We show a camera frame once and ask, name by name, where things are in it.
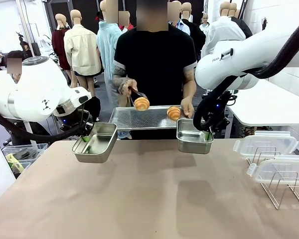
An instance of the green object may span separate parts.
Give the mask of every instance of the green object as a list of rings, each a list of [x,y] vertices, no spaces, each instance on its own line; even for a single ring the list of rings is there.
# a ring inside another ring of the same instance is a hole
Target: green object
[[[90,138],[90,136],[83,136],[82,139],[84,142],[88,143],[91,138]]]

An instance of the table surface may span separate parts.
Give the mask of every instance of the table surface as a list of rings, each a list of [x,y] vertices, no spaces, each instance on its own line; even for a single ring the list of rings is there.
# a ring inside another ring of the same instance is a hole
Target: table surface
[[[240,90],[236,103],[228,108],[246,126],[284,126],[299,124],[299,96],[267,80]]]
[[[122,140],[104,164],[56,142],[0,198],[0,239],[299,239],[298,201],[274,209],[234,142]]]

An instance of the metal container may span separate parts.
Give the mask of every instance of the metal container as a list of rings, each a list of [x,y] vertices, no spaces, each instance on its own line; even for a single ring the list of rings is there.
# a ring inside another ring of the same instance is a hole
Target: metal container
[[[82,163],[104,163],[108,160],[118,138],[117,125],[114,123],[95,123],[85,142],[79,137],[72,148],[77,160]]]
[[[179,119],[177,121],[177,140],[178,150],[181,152],[207,154],[214,138],[210,132],[197,130],[192,119]]]
[[[167,116],[171,106],[150,106],[147,111],[137,111],[135,107],[116,107],[110,118],[118,130],[145,130],[176,128],[176,121]]]

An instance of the black shirt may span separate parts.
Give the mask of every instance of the black shirt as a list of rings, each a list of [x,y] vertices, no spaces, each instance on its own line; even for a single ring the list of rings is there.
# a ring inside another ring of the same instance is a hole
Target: black shirt
[[[184,69],[197,65],[193,40],[172,25],[168,31],[133,28],[117,42],[114,64],[137,81],[151,106],[180,105]]]
[[[206,40],[204,32],[200,30],[197,24],[190,22],[187,19],[182,19],[182,21],[189,27],[190,37],[193,39],[196,54],[200,55],[200,51]]]

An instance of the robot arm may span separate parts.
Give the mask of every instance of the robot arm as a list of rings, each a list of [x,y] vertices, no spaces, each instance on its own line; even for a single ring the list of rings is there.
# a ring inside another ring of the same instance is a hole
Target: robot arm
[[[91,94],[83,87],[67,86],[63,73],[48,57],[23,61],[18,84],[6,72],[0,72],[0,115],[4,118],[38,122],[54,114],[72,128],[82,123],[83,113],[77,108],[89,99]]]
[[[194,126],[220,131],[226,105],[236,99],[226,90],[251,88],[258,79],[272,77],[284,67],[299,67],[299,25],[267,28],[244,41],[218,42],[213,54],[196,67],[198,85],[213,91],[199,104]]]

